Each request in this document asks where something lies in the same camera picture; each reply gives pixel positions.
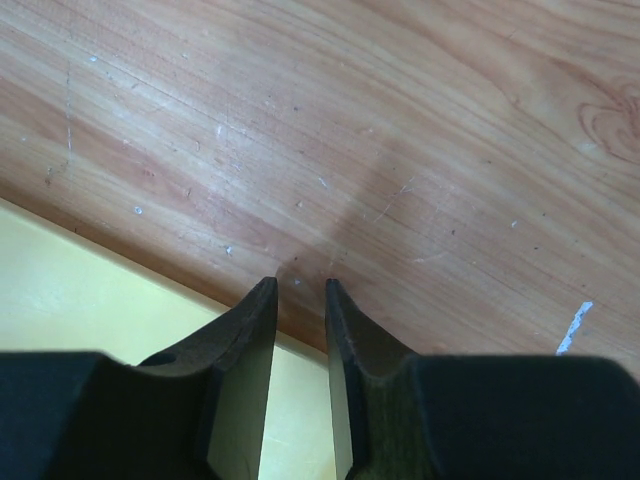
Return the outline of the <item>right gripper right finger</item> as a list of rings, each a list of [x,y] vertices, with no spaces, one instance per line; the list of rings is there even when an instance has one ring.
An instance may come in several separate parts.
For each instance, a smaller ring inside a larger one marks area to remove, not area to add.
[[[421,355],[326,284],[340,479],[635,479],[639,386],[593,356]]]

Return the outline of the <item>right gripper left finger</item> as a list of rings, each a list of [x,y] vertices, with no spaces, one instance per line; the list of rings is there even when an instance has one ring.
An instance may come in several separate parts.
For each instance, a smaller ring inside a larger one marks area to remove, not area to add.
[[[278,316],[261,280],[137,365],[90,351],[1,356],[5,479],[255,479]]]

